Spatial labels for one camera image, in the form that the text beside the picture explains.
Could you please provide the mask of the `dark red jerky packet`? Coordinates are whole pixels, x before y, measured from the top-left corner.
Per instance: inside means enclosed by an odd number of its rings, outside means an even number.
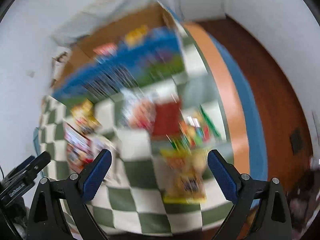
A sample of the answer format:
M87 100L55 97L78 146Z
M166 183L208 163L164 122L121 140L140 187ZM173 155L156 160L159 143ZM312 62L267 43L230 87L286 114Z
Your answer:
M180 109L179 100L155 104L156 117L152 131L154 138L180 134Z

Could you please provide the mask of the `green white checkered mat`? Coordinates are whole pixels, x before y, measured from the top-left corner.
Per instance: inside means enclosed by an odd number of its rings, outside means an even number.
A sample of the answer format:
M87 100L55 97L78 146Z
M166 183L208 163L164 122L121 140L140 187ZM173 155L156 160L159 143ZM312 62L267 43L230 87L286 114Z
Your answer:
M134 88L133 95L156 102L180 103L180 117L203 111L217 130L217 135L196 151L220 151L242 173L249 173L249 140L245 112L227 65L228 52L200 25L185 24L180 29L184 46L185 71L144 88ZM89 202L97 223L108 233L132 232L168 236L220 223L231 209L208 169L204 170L204 203L166 204L164 191L171 185L173 171L161 153L171 149L167 137L152 137L144 129L124 125L121 93L103 98L95 106L101 127L94 138L106 138L118 149L112 165L112 179L102 183Z

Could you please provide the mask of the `white cookie snack packet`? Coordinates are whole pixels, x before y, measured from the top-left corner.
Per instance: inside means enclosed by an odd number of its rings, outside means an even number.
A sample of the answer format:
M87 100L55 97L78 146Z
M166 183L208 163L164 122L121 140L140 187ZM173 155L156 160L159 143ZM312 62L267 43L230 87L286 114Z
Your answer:
M130 129L153 130L156 117L155 94L122 89L121 124Z

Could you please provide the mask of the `yellow guoba snack bag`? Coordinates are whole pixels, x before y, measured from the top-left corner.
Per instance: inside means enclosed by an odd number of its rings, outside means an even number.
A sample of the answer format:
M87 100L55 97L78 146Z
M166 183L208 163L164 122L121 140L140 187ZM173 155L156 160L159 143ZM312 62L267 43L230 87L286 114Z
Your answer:
M75 121L77 131L83 135L93 133L101 126L94 116L94 107L88 99L74 106L71 109L72 117Z

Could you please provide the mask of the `blue milk cardboard box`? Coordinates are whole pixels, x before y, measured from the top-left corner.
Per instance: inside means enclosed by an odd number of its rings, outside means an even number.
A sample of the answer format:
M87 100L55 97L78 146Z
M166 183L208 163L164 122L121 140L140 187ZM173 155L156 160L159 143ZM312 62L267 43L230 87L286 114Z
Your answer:
M52 96L94 102L123 88L142 88L183 73L176 15L161 3L127 14L71 47Z

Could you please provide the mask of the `yellow clear puff snack bag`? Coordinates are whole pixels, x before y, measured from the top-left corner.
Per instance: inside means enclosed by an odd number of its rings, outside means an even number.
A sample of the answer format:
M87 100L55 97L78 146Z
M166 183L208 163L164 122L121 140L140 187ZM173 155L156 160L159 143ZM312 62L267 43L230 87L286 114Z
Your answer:
M199 204L206 200L203 173L207 168L208 151L203 149L161 150L172 170L163 201L168 204Z

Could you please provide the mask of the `red white long snack packet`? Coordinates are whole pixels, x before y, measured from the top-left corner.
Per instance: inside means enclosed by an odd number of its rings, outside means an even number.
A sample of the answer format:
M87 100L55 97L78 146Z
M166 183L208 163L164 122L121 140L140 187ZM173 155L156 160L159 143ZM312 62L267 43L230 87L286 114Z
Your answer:
M92 142L66 122L64 123L64 138L67 142L68 165L73 171L80 173L94 159L91 151Z

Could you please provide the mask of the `colourful candy bag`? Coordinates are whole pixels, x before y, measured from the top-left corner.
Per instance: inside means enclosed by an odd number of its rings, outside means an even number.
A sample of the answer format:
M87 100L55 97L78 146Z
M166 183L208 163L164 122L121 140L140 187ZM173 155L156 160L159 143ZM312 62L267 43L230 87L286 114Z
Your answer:
M193 149L202 147L210 142L222 140L209 115L202 106L182 113L177 135L167 136L172 147L178 149Z

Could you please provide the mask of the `grey white pillow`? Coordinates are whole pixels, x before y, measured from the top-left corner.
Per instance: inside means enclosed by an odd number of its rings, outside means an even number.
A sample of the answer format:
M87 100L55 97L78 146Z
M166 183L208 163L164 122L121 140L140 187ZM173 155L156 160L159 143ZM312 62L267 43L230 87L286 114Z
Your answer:
M103 25L143 9L154 1L157 0L95 0L56 28L50 37L58 46L68 47Z

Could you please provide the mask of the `black floor socket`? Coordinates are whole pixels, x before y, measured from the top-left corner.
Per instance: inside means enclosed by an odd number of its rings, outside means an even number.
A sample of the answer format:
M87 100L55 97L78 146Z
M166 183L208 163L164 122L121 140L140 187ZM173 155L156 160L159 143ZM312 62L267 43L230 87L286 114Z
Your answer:
M290 143L293 155L299 153L303 149L303 140L299 128L296 128L290 135Z

